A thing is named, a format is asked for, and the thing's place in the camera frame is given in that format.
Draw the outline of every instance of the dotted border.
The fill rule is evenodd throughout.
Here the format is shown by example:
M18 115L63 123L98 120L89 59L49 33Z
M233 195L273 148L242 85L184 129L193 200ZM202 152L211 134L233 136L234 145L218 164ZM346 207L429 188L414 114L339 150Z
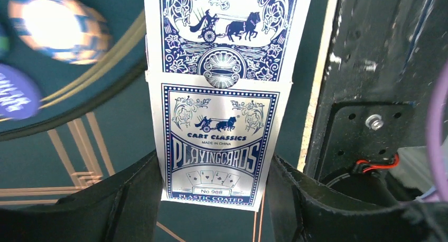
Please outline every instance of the dotted border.
M212 89L206 89L206 88L196 88L196 87L179 87L179 86L163 86L163 110L164 110L164 121L165 121L165 158L166 158L166 178L168 185L171 185L171 173L168 172L171 168L171 141L170 141L170 135L171 135L171 129L170 129L170 104L169 104L169 97L170 92L188 92L188 93L198 93L198 94L215 94L215 95L226 95L226 96L236 96L236 97L260 97L260 98L270 98L271 104L269 108L269 115L267 117L265 130L263 133L263 139L262 139L262 149L260 150L260 155L262 158L258 159L257 164L257 171L254 176L254 184L252 186L252 192L250 194L250 200L249 203L239 203L239 202L223 202L223 201L209 201L209 200L199 200L199 199L183 199L183 198L176 198L172 197L171 187L167 187L168 192L168 198L170 199L178 199L178 200L186 200L186 201L195 201L195 202L212 202L212 203L221 203L221 204L235 204L235 205L242 205L242 206L252 206L254 204L255 194L258 190L258 180L259 175L261 171L261 166L264 161L264 154L266 151L266 143L269 137L270 133L270 127L272 125L272 118L275 114L275 106L277 103L278 93L277 92L265 92L260 93L260 91L257 92L250 92L250 91L226 91L226 90L212 90Z

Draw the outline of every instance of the black metal plate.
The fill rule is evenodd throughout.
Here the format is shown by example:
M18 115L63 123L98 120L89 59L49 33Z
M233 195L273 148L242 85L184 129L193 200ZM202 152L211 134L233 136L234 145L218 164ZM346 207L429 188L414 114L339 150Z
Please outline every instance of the black metal plate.
M409 104L360 104L334 107L330 118L326 148L320 158L319 178L335 170L349 169L359 159L388 162L396 153L401 137L414 110ZM378 130L366 126L366 119L378 114L384 126Z

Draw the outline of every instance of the metal bolt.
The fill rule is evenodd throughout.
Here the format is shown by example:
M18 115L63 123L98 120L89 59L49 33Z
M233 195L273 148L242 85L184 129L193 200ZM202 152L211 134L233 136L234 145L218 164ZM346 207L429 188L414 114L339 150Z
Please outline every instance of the metal bolt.
M366 126L372 130L378 130L384 126L384 122L382 121L382 117L379 114L370 115L366 119Z

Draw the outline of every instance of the deck of playing cards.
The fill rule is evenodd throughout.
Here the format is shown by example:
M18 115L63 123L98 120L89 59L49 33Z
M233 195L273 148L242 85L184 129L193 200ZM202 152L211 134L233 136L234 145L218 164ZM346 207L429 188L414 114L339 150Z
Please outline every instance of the deck of playing cards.
M257 211L310 0L145 0L162 200Z

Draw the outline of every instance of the purple cable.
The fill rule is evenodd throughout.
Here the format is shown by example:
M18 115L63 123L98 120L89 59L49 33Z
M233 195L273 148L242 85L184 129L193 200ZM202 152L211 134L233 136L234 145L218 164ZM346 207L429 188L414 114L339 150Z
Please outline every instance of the purple cable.
M445 102L448 95L448 62L435 84L426 121L426 148L437 195L448 201L448 178L446 176L442 146L442 126Z

